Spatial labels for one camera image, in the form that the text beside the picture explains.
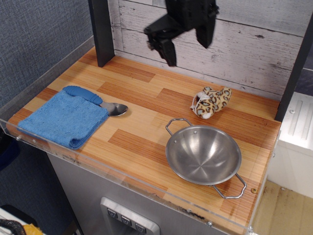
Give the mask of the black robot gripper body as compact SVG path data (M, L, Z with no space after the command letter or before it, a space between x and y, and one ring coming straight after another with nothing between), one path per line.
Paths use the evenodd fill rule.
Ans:
M167 13L144 28L148 43L155 48L155 42L172 40L184 32L195 29L195 17L217 16L219 7L214 0L167 0Z

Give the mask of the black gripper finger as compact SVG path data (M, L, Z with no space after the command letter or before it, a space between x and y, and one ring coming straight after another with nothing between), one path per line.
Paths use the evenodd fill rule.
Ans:
M215 29L216 16L212 17L195 17L195 30L198 42L204 47L208 48L213 40Z
M177 58L173 42L169 39L162 39L155 42L155 50L157 50L162 59L164 59L168 66L176 67Z

